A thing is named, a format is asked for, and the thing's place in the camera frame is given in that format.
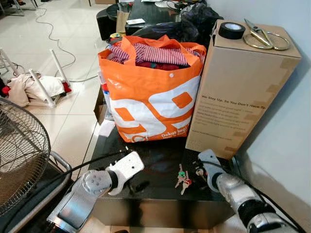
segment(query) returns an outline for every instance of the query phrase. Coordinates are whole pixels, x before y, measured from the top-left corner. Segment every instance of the cardboard box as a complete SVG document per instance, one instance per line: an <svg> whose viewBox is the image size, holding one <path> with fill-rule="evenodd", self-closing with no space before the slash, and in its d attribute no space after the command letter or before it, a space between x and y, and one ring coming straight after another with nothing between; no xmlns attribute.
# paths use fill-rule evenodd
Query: cardboard box
<svg viewBox="0 0 311 233"><path fill-rule="evenodd" d="M116 0L95 0L96 4L115 4Z"/></svg>
<svg viewBox="0 0 311 233"><path fill-rule="evenodd" d="M101 125L104 117L105 117L105 112L107 110L107 105L104 101L104 94L101 88L99 88L98 91L98 96L96 99L95 107L94 107L94 114L97 119L97 122Z"/></svg>
<svg viewBox="0 0 311 233"><path fill-rule="evenodd" d="M285 51L261 50L229 40L217 31L210 41L186 148L212 149L230 159L269 107L300 61L300 54L282 27L257 25L287 38ZM245 23L244 34L249 34Z"/></svg>

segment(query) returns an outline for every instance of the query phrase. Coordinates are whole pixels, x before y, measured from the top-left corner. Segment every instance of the orange and white bag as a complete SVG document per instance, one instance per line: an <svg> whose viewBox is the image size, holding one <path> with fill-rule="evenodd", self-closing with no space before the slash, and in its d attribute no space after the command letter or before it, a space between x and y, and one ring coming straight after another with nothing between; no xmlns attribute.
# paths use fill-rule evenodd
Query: orange and white bag
<svg viewBox="0 0 311 233"><path fill-rule="evenodd" d="M190 67L165 71L135 66L135 43L155 48L180 48ZM201 55L192 55L185 48ZM119 134L126 142L185 137L194 103L206 49L196 43L179 43L163 36L158 40L125 36L121 49L129 60L110 61L110 50L98 54L99 64L110 93L110 105Z"/></svg>

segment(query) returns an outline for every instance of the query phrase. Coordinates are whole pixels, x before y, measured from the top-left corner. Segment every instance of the gold scissors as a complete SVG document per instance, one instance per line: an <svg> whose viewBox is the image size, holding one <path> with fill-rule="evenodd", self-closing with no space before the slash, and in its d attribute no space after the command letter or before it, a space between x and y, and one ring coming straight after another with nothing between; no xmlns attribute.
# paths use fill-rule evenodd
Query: gold scissors
<svg viewBox="0 0 311 233"><path fill-rule="evenodd" d="M288 41L288 39L286 39L285 37L283 37L279 34L276 34L276 33L266 32L264 29L255 26L249 20L247 20L247 19L244 19L244 20L245 20L246 24L249 26L249 28L251 29L250 34L243 36L244 42L246 44L248 44L249 46L252 46L252 47L257 48L257 49L262 49L262 50L271 50L271 49L288 50L288 48L290 47L291 44ZM284 47L278 47L275 43L273 43L271 41L268 34L271 34L271 35L274 35L274 36L281 38L282 40L284 40L286 42L287 45ZM256 45L255 43L250 42L250 36L255 37L258 41L263 43L265 46L259 46L259 45Z"/></svg>

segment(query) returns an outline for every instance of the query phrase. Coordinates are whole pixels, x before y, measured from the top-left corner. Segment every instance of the paper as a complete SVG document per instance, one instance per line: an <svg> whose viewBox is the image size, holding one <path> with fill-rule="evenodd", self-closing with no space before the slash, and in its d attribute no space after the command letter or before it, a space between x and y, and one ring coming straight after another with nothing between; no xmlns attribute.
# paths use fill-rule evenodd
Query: paper
<svg viewBox="0 0 311 233"><path fill-rule="evenodd" d="M109 137L111 131L115 127L115 122L111 120L104 120L98 130L98 135Z"/></svg>
<svg viewBox="0 0 311 233"><path fill-rule="evenodd" d="M145 23L145 21L142 18L130 19L127 20L126 22L128 23L128 25Z"/></svg>

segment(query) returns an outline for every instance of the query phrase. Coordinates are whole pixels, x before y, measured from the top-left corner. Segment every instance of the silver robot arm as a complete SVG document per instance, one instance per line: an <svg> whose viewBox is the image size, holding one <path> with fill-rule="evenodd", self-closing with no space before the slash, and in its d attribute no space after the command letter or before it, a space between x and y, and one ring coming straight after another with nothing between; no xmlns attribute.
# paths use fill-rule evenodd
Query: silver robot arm
<svg viewBox="0 0 311 233"><path fill-rule="evenodd" d="M248 233L296 233L297 231L283 221L274 208L263 202L260 196L237 176L226 173L212 150L198 155L208 172L207 183L211 190L220 192L239 216Z"/></svg>
<svg viewBox="0 0 311 233"><path fill-rule="evenodd" d="M47 221L68 233L81 230L100 196L116 195L124 183L144 169L137 152L131 152L104 171L84 173L48 216Z"/></svg>

